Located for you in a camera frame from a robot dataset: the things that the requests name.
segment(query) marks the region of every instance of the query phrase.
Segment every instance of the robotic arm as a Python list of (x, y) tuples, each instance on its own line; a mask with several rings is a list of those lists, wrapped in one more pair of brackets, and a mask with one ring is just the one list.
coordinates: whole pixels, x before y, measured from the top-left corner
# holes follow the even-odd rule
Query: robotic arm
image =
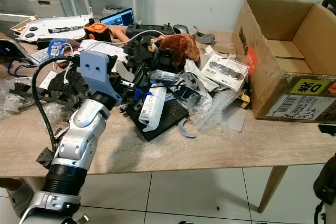
[(121, 102), (109, 81), (108, 73), (114, 63), (112, 57), (99, 52), (80, 54), (81, 75), (92, 96), (71, 116), (69, 129), (58, 145), (42, 191), (35, 192), (19, 224), (84, 224), (89, 221), (85, 217), (75, 222), (72, 215), (80, 207), (79, 192), (110, 111)]

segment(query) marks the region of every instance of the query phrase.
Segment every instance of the open cardboard box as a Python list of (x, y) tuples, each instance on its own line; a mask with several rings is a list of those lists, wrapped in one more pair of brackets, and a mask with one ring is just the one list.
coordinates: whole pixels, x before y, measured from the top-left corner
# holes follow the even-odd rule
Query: open cardboard box
[(336, 123), (336, 16), (298, 0), (245, 0), (233, 32), (257, 119)]

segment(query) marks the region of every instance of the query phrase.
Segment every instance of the wooden table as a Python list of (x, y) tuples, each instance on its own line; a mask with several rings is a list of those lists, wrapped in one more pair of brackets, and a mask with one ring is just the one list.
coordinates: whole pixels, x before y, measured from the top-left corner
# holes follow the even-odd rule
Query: wooden table
[[(218, 43), (231, 47), (230, 33), (216, 33)], [(37, 108), (0, 122), (0, 176), (40, 177), (47, 170), (36, 162), (45, 146), (46, 129), (36, 124)], [(223, 126), (185, 138), (173, 127), (147, 142), (126, 114), (111, 112), (89, 174), (154, 172), (273, 166), (258, 211), (263, 212), (289, 165), (325, 163), (335, 154), (336, 139), (320, 133), (315, 123), (255, 120), (247, 112), (243, 131)]]

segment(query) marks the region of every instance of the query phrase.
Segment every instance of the clutter pile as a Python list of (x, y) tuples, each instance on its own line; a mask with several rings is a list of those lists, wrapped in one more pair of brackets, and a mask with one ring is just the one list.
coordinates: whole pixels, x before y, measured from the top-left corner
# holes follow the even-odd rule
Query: clutter pile
[[(45, 42), (39, 44), (39, 48), (43, 49), (28, 56), (28, 61), (38, 66), (49, 58), (64, 55), (78, 57), (84, 50), (115, 56), (110, 82), (122, 97), (118, 110), (128, 114), (148, 141), (175, 125), (179, 126), (185, 137), (195, 138), (195, 134), (188, 133), (184, 128), (188, 116), (200, 131), (217, 124), (229, 126), (222, 122), (229, 105), (237, 98), (242, 99), (243, 103), (235, 104), (235, 108), (241, 109), (240, 107), (244, 108), (248, 104), (249, 88), (245, 88), (244, 83), (247, 83), (249, 67), (236, 61), (235, 55), (221, 54), (210, 45), (205, 53), (200, 53), (195, 34), (176, 34), (177, 26), (184, 26), (175, 25), (175, 34), (171, 34), (173, 28), (169, 24), (162, 26), (163, 33), (157, 30), (132, 29), (133, 37), (129, 39), (130, 28), (137, 27), (137, 24), (129, 25), (125, 34), (121, 27), (110, 29), (90, 16), (82, 16), (81, 19), (82, 22), (83, 19), (89, 22), (76, 23), (76, 29), (61, 29), (51, 25), (63, 22), (69, 26), (69, 22), (80, 20), (76, 17), (72, 20), (51, 18), (26, 23), (19, 39), (32, 42), (34, 38), (34, 41), (40, 41), (36, 33), (29, 38), (26, 36), (28, 32), (32, 33), (32, 27), (39, 30), (39, 23), (49, 27), (43, 33), (50, 33), (49, 40), (40, 41)], [(58, 34), (58, 37), (67, 38), (69, 33), (71, 36), (79, 34), (76, 37), (80, 37), (80, 40), (55, 37)], [(110, 35), (115, 38), (116, 33), (120, 34), (117, 37), (122, 42), (113, 42), (110, 38)], [(124, 47), (111, 44), (122, 44)], [(90, 96), (88, 86), (80, 76), (79, 61), (60, 61), (57, 62), (57, 67), (65, 71), (57, 73), (54, 66), (54, 72), (51, 71), (37, 89), (38, 97), (75, 110)], [(15, 83), (6, 94), (29, 99), (32, 97), (29, 89), (29, 83)], [(243, 113), (240, 118), (243, 122), (245, 115)]]

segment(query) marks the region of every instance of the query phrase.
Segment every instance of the laptop screen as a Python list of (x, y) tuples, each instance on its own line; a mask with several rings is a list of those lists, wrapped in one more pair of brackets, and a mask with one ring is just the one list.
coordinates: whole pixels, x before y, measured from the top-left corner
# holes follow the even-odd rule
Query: laptop screen
[(129, 8), (129, 9), (123, 10), (122, 12), (102, 18), (100, 22), (106, 25), (128, 26), (130, 23), (134, 23), (132, 8)]

